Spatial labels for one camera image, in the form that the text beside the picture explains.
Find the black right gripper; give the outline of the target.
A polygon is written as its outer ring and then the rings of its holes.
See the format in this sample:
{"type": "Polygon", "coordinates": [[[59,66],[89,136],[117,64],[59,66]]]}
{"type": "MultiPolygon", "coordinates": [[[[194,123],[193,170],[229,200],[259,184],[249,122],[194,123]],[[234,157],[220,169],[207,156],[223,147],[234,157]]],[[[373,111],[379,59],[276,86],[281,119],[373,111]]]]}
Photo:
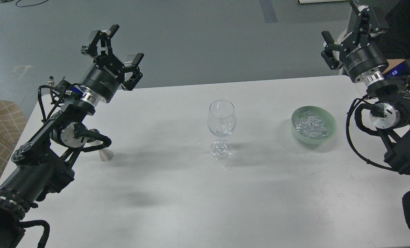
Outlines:
{"type": "Polygon", "coordinates": [[[358,83],[362,74],[374,69],[385,70],[388,62],[376,44],[370,43],[378,35],[388,31],[388,23],[379,7],[359,0],[351,0],[353,24],[347,28],[346,42],[352,44],[345,48],[344,38],[334,41],[331,33],[323,30],[324,50],[321,56],[331,70],[344,67],[353,83],[358,83]]]}

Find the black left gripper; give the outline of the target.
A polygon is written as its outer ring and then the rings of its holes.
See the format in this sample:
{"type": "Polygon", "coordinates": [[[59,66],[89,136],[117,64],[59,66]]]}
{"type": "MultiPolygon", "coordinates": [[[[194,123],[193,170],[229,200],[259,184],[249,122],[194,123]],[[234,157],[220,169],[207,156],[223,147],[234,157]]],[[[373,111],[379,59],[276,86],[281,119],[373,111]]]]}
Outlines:
{"type": "Polygon", "coordinates": [[[110,103],[120,84],[124,91],[132,91],[143,77],[139,65],[144,53],[127,55],[124,63],[116,57],[103,56],[113,55],[111,39],[119,28],[112,25],[108,30],[92,31],[89,44],[81,48],[81,54],[90,56],[94,62],[78,85],[99,94],[104,103],[110,103]]]}

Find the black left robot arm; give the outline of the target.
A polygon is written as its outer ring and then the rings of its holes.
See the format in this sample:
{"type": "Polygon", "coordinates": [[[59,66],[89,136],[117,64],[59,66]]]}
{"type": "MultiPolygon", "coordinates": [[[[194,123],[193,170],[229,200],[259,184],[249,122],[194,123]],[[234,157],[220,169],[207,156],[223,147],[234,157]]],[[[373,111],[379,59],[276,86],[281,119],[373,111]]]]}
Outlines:
{"type": "Polygon", "coordinates": [[[112,141],[82,121],[94,115],[96,105],[109,103],[118,89],[132,91],[143,74],[139,64],[144,54],[123,63],[112,52],[111,39],[118,31],[94,30],[81,53],[93,63],[79,83],[63,78],[38,88],[42,127],[11,156],[16,169],[0,185],[0,248],[15,248],[27,228],[41,226],[39,248],[46,246],[50,226],[47,221],[24,221],[25,214],[48,193],[60,193],[74,180],[74,163],[80,153],[108,148],[112,141]]]}

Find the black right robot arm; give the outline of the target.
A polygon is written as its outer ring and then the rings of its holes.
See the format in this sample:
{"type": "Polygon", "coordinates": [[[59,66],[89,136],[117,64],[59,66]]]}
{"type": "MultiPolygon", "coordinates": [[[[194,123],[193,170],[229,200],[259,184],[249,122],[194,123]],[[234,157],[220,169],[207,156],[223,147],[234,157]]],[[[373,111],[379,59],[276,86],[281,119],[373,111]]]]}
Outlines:
{"type": "Polygon", "coordinates": [[[410,175],[410,59],[388,72],[388,61],[374,44],[374,38],[388,30],[388,24],[377,7],[360,5],[351,0],[356,14],[353,29],[336,43],[329,31],[323,31],[325,47],[321,53],[332,70],[344,69],[353,83],[364,83],[366,95],[355,99],[347,113],[346,136],[356,155],[378,168],[410,175]],[[363,132],[378,136],[387,152],[377,164],[362,156],[350,139],[350,118],[363,132]]]}

